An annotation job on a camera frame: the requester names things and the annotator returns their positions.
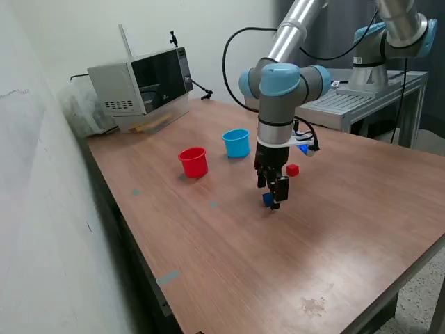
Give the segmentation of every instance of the gray floor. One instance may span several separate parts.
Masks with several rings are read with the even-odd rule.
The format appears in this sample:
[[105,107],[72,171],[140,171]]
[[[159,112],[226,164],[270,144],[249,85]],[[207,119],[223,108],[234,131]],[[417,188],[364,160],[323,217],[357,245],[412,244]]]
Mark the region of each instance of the gray floor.
[[[391,134],[380,138],[389,142]],[[445,139],[421,130],[417,150],[445,156]],[[388,321],[378,334],[424,334],[431,324],[437,298],[445,276],[445,248],[400,291],[396,317]]]

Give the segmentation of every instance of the table leg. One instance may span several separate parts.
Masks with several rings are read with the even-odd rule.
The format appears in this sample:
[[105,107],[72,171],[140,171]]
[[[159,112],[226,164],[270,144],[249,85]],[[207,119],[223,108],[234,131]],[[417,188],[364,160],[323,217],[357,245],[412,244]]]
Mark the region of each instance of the table leg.
[[442,283],[436,311],[434,311],[428,334],[445,334],[445,279]]
[[419,132],[425,87],[403,98],[403,109],[400,119],[398,144],[405,148],[413,148]]

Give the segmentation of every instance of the table stain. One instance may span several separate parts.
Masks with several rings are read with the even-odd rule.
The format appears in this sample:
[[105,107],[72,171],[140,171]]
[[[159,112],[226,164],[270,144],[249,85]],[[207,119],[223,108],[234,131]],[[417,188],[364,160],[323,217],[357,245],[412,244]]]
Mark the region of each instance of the table stain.
[[301,301],[301,309],[311,319],[314,317],[322,317],[322,314],[326,313],[326,300],[324,297],[321,297],[319,300],[301,298]]

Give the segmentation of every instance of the black clamp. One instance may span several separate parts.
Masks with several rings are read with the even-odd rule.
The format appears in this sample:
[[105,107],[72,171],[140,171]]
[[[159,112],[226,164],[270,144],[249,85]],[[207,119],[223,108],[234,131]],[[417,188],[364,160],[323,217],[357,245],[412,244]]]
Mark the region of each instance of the black clamp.
[[178,47],[178,39],[175,36],[175,32],[171,30],[170,34],[172,35],[172,39],[170,40],[170,44],[174,44],[175,47]]

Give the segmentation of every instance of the blue tape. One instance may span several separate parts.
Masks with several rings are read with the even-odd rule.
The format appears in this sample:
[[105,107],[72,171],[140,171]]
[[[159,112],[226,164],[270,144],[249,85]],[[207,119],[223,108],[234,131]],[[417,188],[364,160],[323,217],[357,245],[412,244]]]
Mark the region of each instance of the blue tape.
[[167,284],[172,279],[174,279],[174,278],[176,278],[178,276],[179,276],[178,270],[173,270],[170,273],[168,273],[167,275],[164,275],[161,278],[159,278],[158,280],[156,280],[156,282],[158,283],[158,285],[161,286],[161,285]]

